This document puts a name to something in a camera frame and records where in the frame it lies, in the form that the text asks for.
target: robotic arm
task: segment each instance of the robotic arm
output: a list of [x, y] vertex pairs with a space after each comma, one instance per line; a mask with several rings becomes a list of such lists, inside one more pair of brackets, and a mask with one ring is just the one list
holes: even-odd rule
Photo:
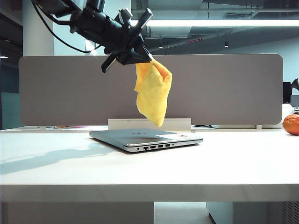
[[[104, 14], [105, 0], [87, 0], [83, 10], [72, 0], [32, 0], [32, 3], [55, 23], [69, 25], [71, 33], [77, 32], [104, 46], [105, 54], [109, 55], [101, 66], [104, 73], [116, 60], [123, 65], [152, 60], [140, 33], [153, 16], [148, 8], [138, 23], [131, 26], [132, 14], [127, 8], [119, 10], [115, 19]], [[68, 14], [71, 15], [70, 21], [56, 19]]]

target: floor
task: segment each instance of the floor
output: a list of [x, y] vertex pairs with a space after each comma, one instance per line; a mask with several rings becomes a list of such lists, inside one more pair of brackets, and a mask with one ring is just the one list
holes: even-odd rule
[[155, 224], [213, 224], [206, 202], [155, 202]]

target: fluorescent light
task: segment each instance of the fluorescent light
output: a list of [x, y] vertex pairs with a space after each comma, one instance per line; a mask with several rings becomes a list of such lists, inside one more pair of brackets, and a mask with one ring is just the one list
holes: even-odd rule
[[[138, 21], [132, 20], [134, 26]], [[150, 20], [150, 27], [291, 27], [299, 26], [299, 20]]]

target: orange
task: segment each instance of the orange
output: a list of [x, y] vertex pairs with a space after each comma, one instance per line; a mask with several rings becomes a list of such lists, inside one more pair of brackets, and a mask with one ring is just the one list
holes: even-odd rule
[[282, 126], [288, 133], [299, 135], [299, 114], [291, 114], [287, 116], [284, 119]]

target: gray fabric panel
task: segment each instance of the gray fabric panel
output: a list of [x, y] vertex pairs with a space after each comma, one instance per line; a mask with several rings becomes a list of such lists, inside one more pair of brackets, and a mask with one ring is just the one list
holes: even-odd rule
[[[277, 54], [154, 56], [173, 74], [167, 118], [192, 124], [276, 124], [282, 116]], [[106, 56], [27, 56], [19, 62], [21, 119], [26, 125], [105, 125], [143, 118], [136, 108], [135, 65]]]

